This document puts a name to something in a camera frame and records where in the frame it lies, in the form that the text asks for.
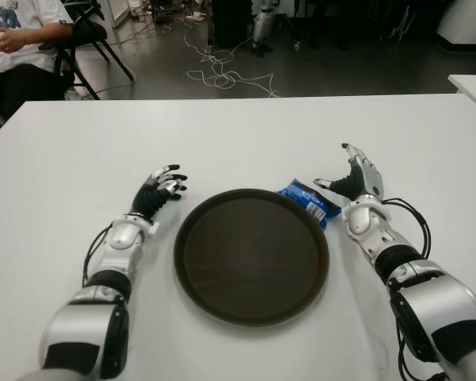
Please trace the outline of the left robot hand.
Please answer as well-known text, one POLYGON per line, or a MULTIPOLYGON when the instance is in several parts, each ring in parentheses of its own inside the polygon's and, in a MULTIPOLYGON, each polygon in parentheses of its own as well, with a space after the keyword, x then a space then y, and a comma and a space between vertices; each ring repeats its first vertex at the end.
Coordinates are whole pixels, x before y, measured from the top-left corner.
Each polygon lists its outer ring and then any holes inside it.
POLYGON ((140 186, 131 205, 130 213, 153 221, 154 215, 170 200, 178 201, 186 190, 187 176, 180 174, 178 164, 169 164, 153 171, 140 186))

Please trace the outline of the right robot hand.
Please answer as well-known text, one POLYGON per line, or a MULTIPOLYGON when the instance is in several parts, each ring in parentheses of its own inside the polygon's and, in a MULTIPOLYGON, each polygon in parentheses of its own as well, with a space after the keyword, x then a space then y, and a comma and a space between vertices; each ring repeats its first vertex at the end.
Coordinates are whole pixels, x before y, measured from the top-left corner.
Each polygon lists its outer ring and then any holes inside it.
POLYGON ((349 155, 350 173, 338 180, 314 179, 319 188, 331 191, 351 201, 370 195, 381 201, 384 197, 382 175, 365 153, 349 143, 342 143, 349 155))

